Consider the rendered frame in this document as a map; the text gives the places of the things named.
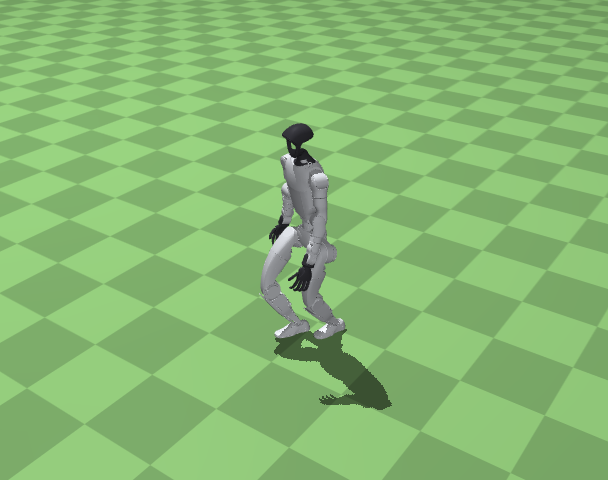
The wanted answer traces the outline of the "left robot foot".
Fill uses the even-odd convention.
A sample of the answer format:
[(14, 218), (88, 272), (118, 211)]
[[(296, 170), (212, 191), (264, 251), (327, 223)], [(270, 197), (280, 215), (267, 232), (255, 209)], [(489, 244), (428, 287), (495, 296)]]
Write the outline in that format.
[(335, 324), (331, 323), (332, 325), (334, 325), (334, 326), (332, 326), (332, 325), (329, 325), (329, 324), (326, 323), (323, 327), (321, 327), (320, 329), (316, 330), (314, 332), (313, 336), (316, 339), (325, 339), (327, 337), (330, 337), (330, 336), (334, 335), (335, 333), (337, 333), (339, 331), (344, 330), (345, 329), (345, 322), (341, 318), (338, 318), (337, 320), (339, 321), (339, 325), (335, 326)]

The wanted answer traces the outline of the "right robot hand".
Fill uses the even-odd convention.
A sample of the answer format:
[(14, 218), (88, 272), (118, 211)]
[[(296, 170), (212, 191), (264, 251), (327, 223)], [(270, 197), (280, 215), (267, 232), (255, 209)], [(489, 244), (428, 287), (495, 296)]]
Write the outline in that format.
[(272, 245), (274, 244), (274, 239), (276, 241), (277, 238), (279, 237), (279, 235), (289, 226), (289, 224), (282, 224), (282, 222), (283, 222), (283, 216), (281, 215), (280, 219), (278, 221), (278, 225), (275, 226), (275, 228), (270, 232), (270, 235), (269, 235), (269, 239), (272, 238)]

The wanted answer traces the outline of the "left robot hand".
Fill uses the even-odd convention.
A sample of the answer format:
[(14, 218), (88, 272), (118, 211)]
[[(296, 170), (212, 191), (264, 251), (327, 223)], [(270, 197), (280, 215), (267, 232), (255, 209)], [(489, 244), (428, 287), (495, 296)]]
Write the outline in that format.
[[(291, 281), (293, 278), (295, 278), (297, 276), (296, 277), (297, 279), (296, 279), (295, 283), (291, 287), (289, 287), (290, 289), (293, 289), (298, 284), (297, 287), (295, 289), (293, 289), (293, 291), (299, 291), (299, 292), (302, 291), (302, 290), (306, 291), (308, 289), (308, 287), (309, 287), (310, 280), (311, 280), (311, 277), (312, 277), (311, 268), (314, 268), (315, 264), (314, 265), (306, 264), (307, 259), (308, 259), (308, 254), (306, 253), (304, 255), (304, 258), (303, 258), (303, 261), (302, 261), (302, 265), (303, 266), (299, 269), (299, 271), (297, 273), (295, 273), (293, 276), (291, 276), (288, 279), (288, 281)], [(301, 286), (301, 284), (302, 284), (302, 286)], [(305, 286), (305, 284), (306, 284), (306, 286)], [(300, 286), (301, 286), (301, 288), (300, 288)]]

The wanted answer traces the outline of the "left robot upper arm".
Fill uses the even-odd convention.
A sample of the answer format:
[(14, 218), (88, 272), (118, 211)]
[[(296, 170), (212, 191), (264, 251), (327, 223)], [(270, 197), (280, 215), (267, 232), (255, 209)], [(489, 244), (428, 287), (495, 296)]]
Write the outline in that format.
[(317, 216), (322, 216), (326, 224), (328, 177), (320, 170), (312, 170), (309, 172), (309, 186), (313, 194), (313, 205), (316, 208), (316, 213), (310, 216), (310, 224), (313, 226), (313, 220)]

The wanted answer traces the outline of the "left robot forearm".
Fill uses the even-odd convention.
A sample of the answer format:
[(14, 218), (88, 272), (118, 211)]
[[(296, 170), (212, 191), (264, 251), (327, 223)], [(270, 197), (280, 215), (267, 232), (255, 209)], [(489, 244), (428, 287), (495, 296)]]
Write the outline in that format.
[(322, 238), (324, 238), (326, 231), (325, 219), (322, 216), (317, 216), (313, 220), (313, 229), (310, 230), (309, 244), (306, 248), (308, 259), (306, 264), (314, 265), (317, 256), (320, 253), (320, 246)]

